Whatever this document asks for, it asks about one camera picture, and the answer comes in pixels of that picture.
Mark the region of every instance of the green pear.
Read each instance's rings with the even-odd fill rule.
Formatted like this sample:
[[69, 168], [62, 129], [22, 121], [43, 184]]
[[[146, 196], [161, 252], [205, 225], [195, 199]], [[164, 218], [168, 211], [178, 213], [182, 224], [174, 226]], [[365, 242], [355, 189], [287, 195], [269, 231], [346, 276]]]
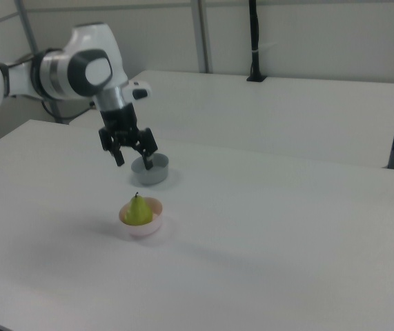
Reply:
[[129, 202], [129, 208], [125, 215], [125, 223], [128, 225], [144, 225], [152, 221], [152, 210], [143, 197], [135, 196]]

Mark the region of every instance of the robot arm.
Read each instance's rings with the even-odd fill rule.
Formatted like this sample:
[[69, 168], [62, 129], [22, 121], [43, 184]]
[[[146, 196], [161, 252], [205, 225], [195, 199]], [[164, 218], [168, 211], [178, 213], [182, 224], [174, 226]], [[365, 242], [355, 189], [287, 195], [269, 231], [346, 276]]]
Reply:
[[120, 51], [108, 25], [77, 26], [63, 50], [49, 49], [12, 65], [0, 63], [0, 105], [4, 97], [27, 95], [45, 101], [92, 98], [105, 126], [99, 135], [118, 166], [121, 146], [138, 151], [146, 169], [157, 150], [149, 128], [139, 130], [133, 101], [148, 97], [143, 82], [128, 80]]

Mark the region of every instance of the black cable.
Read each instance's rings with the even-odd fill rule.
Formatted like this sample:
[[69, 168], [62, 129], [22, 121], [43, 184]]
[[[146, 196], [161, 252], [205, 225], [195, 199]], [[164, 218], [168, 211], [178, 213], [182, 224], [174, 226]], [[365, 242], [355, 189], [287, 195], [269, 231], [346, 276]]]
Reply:
[[42, 101], [42, 106], [43, 106], [43, 109], [44, 109], [50, 116], [52, 116], [53, 118], [58, 119], [58, 120], [60, 120], [60, 121], [68, 121], [68, 120], [70, 120], [70, 119], [76, 119], [77, 117], [79, 117], [80, 115], [83, 115], [84, 113], [86, 113], [87, 111], [89, 111], [89, 110], [91, 109], [91, 107], [89, 107], [89, 108], [86, 108], [85, 110], [81, 111], [79, 114], [72, 115], [72, 116], [67, 116], [67, 117], [61, 117], [61, 116], [57, 116], [57, 115], [53, 114], [53, 113], [48, 109], [48, 107], [46, 107], [45, 101]]
[[32, 53], [23, 55], [21, 58], [17, 59], [16, 62], [8, 64], [8, 68], [20, 66], [21, 64], [32, 61], [33, 58], [34, 55]]

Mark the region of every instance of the white wall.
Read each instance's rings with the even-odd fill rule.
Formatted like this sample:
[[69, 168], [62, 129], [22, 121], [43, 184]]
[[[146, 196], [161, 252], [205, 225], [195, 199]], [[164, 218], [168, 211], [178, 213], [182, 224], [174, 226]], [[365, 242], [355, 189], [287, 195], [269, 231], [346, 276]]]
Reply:
[[[62, 48], [73, 26], [102, 21], [115, 35], [130, 78], [146, 69], [200, 71], [190, 0], [28, 0], [24, 5], [39, 49]], [[67, 115], [87, 105], [59, 107]]]
[[[260, 43], [275, 43], [260, 52], [262, 72], [274, 77], [394, 83], [393, 1], [320, 2], [258, 6]], [[206, 0], [206, 9], [213, 72], [247, 75], [251, 62], [247, 1]]]
[[[0, 62], [14, 61], [30, 47], [14, 1], [0, 0]], [[0, 107], [0, 138], [28, 119], [50, 120], [40, 105], [22, 98], [7, 99]]]

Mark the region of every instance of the white table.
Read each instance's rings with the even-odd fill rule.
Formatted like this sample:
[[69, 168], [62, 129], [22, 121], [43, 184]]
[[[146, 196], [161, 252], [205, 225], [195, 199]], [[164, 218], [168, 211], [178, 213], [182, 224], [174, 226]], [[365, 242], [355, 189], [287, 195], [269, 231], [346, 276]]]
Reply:
[[[394, 84], [145, 71], [135, 104], [155, 137], [382, 168], [394, 136]], [[100, 129], [98, 112], [71, 125]]]
[[[0, 325], [12, 330], [394, 330], [394, 170], [158, 139], [151, 188], [96, 130], [0, 140]], [[165, 223], [131, 239], [139, 192]]]

